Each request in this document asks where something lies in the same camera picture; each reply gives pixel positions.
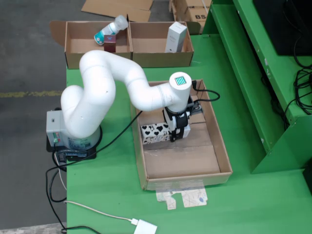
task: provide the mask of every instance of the white power adapter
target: white power adapter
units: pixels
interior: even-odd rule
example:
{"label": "white power adapter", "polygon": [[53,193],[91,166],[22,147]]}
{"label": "white power adapter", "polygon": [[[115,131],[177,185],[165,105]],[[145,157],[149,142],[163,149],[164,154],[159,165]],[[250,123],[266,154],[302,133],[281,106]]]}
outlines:
{"label": "white power adapter", "polygon": [[132,219],[131,224],[136,225],[134,234],[155,234],[157,226],[148,223],[142,219],[139,221],[135,218]]}

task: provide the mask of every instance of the bottle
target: bottle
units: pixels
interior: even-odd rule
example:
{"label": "bottle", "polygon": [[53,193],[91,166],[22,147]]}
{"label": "bottle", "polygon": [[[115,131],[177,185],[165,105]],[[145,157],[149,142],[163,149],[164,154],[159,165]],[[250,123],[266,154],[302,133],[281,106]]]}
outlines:
{"label": "bottle", "polygon": [[107,25],[101,31],[94,35],[94,40],[97,44],[103,45],[104,35],[116,35],[120,30],[125,30],[128,27],[128,21],[122,15],[115,18],[115,21]]}

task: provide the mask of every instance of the white product box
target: white product box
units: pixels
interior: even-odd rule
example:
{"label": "white product box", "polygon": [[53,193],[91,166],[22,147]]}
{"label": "white product box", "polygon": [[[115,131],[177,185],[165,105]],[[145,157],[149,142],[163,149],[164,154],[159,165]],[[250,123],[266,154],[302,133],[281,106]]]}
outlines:
{"label": "white product box", "polygon": [[187,27],[179,22],[174,22],[169,27],[165,53],[181,52]]}

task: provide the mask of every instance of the concrete floor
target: concrete floor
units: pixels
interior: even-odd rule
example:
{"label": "concrete floor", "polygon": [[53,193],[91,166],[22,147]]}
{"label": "concrete floor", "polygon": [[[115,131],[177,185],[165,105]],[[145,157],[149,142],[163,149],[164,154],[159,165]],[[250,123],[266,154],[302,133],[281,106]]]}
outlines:
{"label": "concrete floor", "polygon": [[[45,195],[44,173],[53,166],[45,122],[46,111],[60,106],[66,65],[49,22],[111,20],[81,12],[84,1],[0,0],[0,230],[57,223]],[[173,21],[168,0],[155,0],[151,11],[150,21]],[[54,194],[66,196],[59,179]],[[55,209],[65,222],[65,205]]]}

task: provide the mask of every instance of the green workbench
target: green workbench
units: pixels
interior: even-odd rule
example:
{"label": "green workbench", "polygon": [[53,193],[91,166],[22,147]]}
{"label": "green workbench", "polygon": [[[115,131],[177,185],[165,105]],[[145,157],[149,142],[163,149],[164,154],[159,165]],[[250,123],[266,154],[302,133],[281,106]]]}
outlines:
{"label": "green workbench", "polygon": [[[312,197],[301,170],[251,174],[266,155],[253,116],[232,68],[222,36],[192,36],[190,67],[144,69],[149,81],[168,80],[177,71],[203,79],[221,99],[213,103],[233,175],[226,184],[206,187],[207,206],[184,208],[181,194],[173,195],[175,210],[158,202],[155,191],[141,190],[132,129],[94,160],[67,169],[67,199],[103,212],[143,219],[169,233],[306,233],[312,229]],[[67,70],[67,85],[82,85],[79,70]],[[103,139],[110,142],[131,121],[125,86],[116,83],[116,99],[102,122]],[[90,226],[100,233],[132,234],[135,226],[92,211],[67,205],[67,225]],[[86,230],[69,234],[91,233]]]}

